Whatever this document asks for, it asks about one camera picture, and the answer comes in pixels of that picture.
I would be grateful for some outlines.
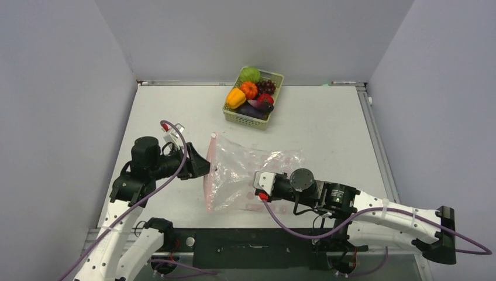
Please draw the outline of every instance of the white table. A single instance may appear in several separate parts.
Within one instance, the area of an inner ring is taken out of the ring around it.
[[[355,87],[283,87],[266,131],[225,121],[221,108],[230,88],[140,86],[108,194],[121,168],[130,160],[135,139],[154,136],[160,145],[164,145],[164,133],[159,124],[162,119],[185,126],[186,141],[192,142],[204,157],[211,133],[220,132],[248,148],[302,149],[306,167],[316,179],[347,184],[381,198],[391,194],[386,191]],[[279,227],[266,212],[208,212],[202,179],[172,181],[149,200],[140,220],[150,217],[166,218],[175,227],[183,228]],[[311,227],[315,215],[280,217],[289,227]]]

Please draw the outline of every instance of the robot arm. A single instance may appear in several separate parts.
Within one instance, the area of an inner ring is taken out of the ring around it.
[[[263,200],[292,201],[295,215],[299,204],[308,206],[323,217],[334,218],[335,227],[354,213],[381,208],[354,218],[354,223],[341,228],[329,240],[345,243],[350,249],[361,245],[397,246],[420,251],[430,261],[456,263],[454,236],[415,217],[387,210],[404,210],[454,230],[452,208],[443,206],[437,210],[423,210],[407,207],[344,184],[315,180],[308,169],[298,169],[289,178],[286,174],[257,172],[253,186]]]
[[[184,129],[180,124],[176,127],[180,132]],[[110,228],[115,219],[129,207],[155,191],[157,180],[172,176],[179,168],[184,154],[178,133],[168,131],[164,139],[167,142],[166,146],[172,144],[167,155],[160,149],[159,141],[154,137],[144,136],[135,141],[131,149],[131,161],[127,162],[112,185],[110,203],[98,235],[106,231],[109,233],[88,255],[76,274],[75,281],[115,281],[119,278],[133,280],[156,250],[175,241],[172,222],[152,218],[144,225],[145,230],[138,240],[121,258],[131,229],[146,207],[147,201],[137,206],[115,227]],[[191,142],[186,143],[186,148],[188,158],[178,178],[194,179],[209,173],[210,163],[198,154]]]

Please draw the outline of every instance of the black base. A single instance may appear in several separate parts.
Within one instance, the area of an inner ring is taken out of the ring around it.
[[[311,228],[293,230],[312,235]],[[179,240],[175,252],[194,252],[193,266],[205,269],[286,269],[302,266],[329,270],[325,252],[342,251],[329,246],[318,249],[312,241],[297,238],[279,228],[175,228],[174,232]],[[195,239],[192,247],[186,245],[188,237]]]

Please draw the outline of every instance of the white wall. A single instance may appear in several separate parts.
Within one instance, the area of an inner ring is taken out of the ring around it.
[[[368,85],[403,203],[455,209],[496,250],[496,2],[416,0]],[[457,241],[458,248],[472,248]],[[436,280],[494,280],[495,256],[431,263]]]
[[[136,82],[94,1],[1,1],[0,38],[0,279],[55,280],[98,219]]]
[[[98,0],[140,80],[368,81],[413,0]]]

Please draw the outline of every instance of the green plastic basket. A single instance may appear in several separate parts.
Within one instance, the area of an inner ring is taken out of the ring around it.
[[[284,76],[282,74],[273,73],[273,72],[265,71],[265,70],[261,70],[261,69],[259,69],[259,71],[260,71],[261,81],[272,80],[272,82],[274,82],[275,91],[274,91],[274,94],[272,95],[272,98],[274,99],[274,105],[275,105],[275,103],[277,102],[277,98],[279,97],[279,92],[281,90],[281,86],[283,85]],[[239,80],[239,75],[238,75],[238,77],[236,79],[236,83],[233,86],[233,89],[239,88],[239,86],[241,86],[241,83],[242,82]],[[236,113],[235,110],[230,109],[225,103],[224,103],[224,107],[222,108],[222,111],[224,112],[224,117],[226,118],[227,121],[238,123],[238,124],[252,127],[255,129],[259,129],[262,131],[265,131],[267,129],[268,122],[270,121],[270,117],[272,115],[272,113],[270,113],[267,117],[267,120],[249,117],[246,115]]]

